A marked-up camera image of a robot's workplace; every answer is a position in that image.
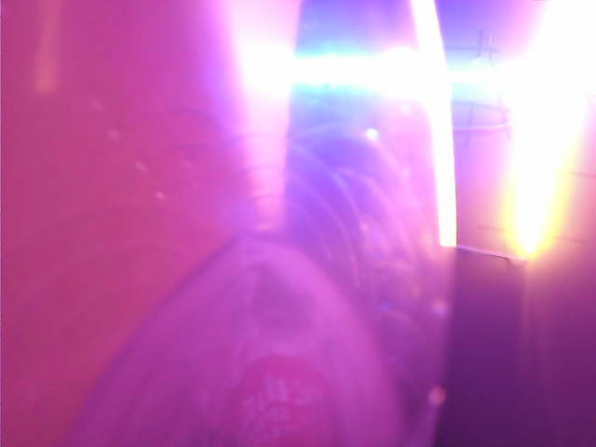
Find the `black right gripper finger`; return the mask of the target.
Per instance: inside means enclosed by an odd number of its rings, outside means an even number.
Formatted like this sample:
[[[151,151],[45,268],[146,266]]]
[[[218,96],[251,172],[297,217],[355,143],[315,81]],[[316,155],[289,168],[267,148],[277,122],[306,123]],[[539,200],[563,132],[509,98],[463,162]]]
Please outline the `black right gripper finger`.
[[[524,264],[457,250],[440,445],[519,445],[525,282]]]

